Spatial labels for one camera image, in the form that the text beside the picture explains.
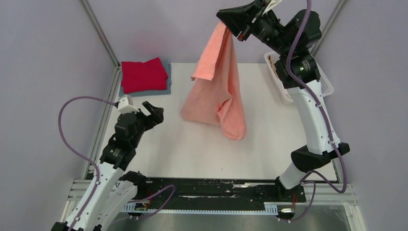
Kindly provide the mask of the salmon pink t shirt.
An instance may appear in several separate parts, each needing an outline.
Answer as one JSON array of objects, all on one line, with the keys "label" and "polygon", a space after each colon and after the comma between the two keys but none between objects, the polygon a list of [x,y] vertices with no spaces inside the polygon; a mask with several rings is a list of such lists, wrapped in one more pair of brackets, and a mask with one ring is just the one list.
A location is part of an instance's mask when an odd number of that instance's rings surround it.
[{"label": "salmon pink t shirt", "polygon": [[240,141],[247,133],[232,33],[223,22],[214,29],[191,80],[194,85],[181,108],[186,121],[218,126]]}]

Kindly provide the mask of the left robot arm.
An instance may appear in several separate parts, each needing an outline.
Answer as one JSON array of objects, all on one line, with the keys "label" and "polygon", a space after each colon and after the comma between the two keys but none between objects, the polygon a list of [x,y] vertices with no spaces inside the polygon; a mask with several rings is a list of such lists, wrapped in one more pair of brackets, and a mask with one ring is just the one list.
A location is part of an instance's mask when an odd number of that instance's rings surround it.
[{"label": "left robot arm", "polygon": [[147,193],[146,177],[126,169],[143,134],[163,122],[164,109],[145,101],[142,105],[149,112],[146,115],[127,98],[110,104],[120,112],[114,134],[99,163],[90,161],[95,173],[85,194],[71,215],[53,225],[53,231],[105,231],[124,205]]}]

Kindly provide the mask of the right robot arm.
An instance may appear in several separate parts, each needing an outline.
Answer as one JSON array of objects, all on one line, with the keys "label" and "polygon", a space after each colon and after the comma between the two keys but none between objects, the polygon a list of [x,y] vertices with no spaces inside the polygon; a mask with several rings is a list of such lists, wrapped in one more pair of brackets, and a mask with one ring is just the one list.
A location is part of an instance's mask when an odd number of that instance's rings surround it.
[{"label": "right robot arm", "polygon": [[255,0],[249,4],[222,9],[217,18],[232,34],[245,41],[255,36],[279,55],[274,66],[279,80],[299,113],[306,145],[291,153],[292,162],[278,177],[275,195],[287,201],[310,174],[350,151],[337,137],[326,111],[319,66],[310,48],[321,38],[319,14],[311,1],[287,24],[273,12],[276,0]]}]

